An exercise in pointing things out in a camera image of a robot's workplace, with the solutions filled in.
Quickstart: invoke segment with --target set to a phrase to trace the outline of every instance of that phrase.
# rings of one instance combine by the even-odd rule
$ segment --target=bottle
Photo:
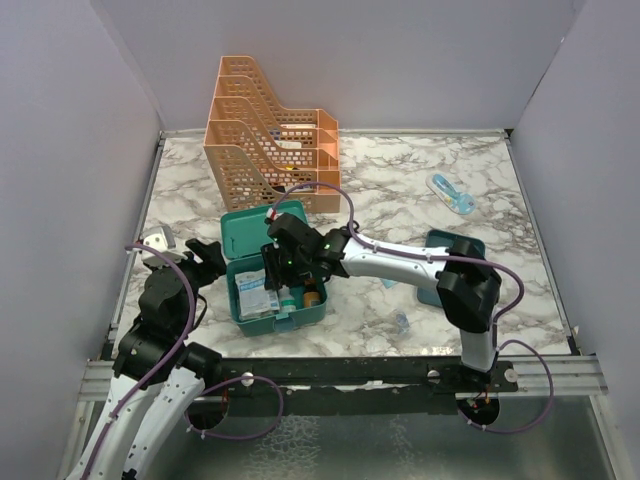
[[[289,287],[282,287],[278,292],[280,300],[280,313],[289,313],[296,311],[296,299],[291,295]]]
[[[393,315],[396,317],[396,323],[398,324],[398,334],[402,335],[404,333],[407,333],[411,329],[407,314],[402,310],[396,309],[393,311]]]
[[[316,279],[310,278],[304,282],[304,308],[315,307],[322,303],[322,297],[316,286]]]

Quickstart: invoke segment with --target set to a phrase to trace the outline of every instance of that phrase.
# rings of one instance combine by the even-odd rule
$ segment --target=gray wall
[[[0,476],[51,479],[159,122],[88,2],[0,15]]]
[[[230,54],[254,56],[285,106],[343,127],[514,127],[581,3],[93,1],[169,129],[205,127]]]
[[[569,321],[640,473],[640,3],[588,0],[518,123],[515,159]]]

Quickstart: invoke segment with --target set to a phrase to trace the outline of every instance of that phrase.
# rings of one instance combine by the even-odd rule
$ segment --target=orange plastic organizer
[[[230,211],[271,204],[304,182],[340,186],[338,122],[320,109],[280,106],[251,57],[222,57],[204,150]],[[290,198],[307,212],[340,211],[340,195],[326,187]]]

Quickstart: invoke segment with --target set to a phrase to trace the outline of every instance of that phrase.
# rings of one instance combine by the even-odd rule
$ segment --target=marble surface
[[[155,182],[145,228],[171,226],[178,246],[192,237],[220,236],[226,212],[202,149],[203,135],[168,138]],[[486,257],[515,270],[524,280],[522,303],[505,315],[499,339],[519,338],[544,353],[569,353],[556,302],[534,231],[502,137],[341,138],[343,188],[352,196],[356,219],[367,236],[394,243],[423,245],[431,228],[477,237]],[[464,185],[477,202],[470,215],[453,213],[426,186],[435,171]],[[341,226],[340,214],[310,215],[321,232]],[[139,259],[130,281],[116,345],[137,314],[147,270]],[[209,310],[190,340],[225,356],[379,356],[454,355],[458,330],[441,309],[418,302],[416,288],[386,289],[376,278],[334,278],[327,285],[327,315],[316,325],[285,334],[244,337],[229,314],[224,281],[201,290]],[[515,283],[503,282],[501,304],[512,299]],[[402,309],[411,329],[399,334],[392,311]],[[510,353],[524,353],[514,347]]]

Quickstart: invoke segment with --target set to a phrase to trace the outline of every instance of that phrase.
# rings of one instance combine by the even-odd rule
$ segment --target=black cable
[[[207,313],[207,306],[208,306],[207,299],[204,298],[202,295],[198,294],[198,300],[202,300],[204,302],[204,308],[200,312],[200,315],[198,315],[198,319],[196,320],[196,323],[193,324],[193,328],[191,329],[192,332],[200,326],[200,323],[202,323],[202,319],[204,318],[204,314]]]

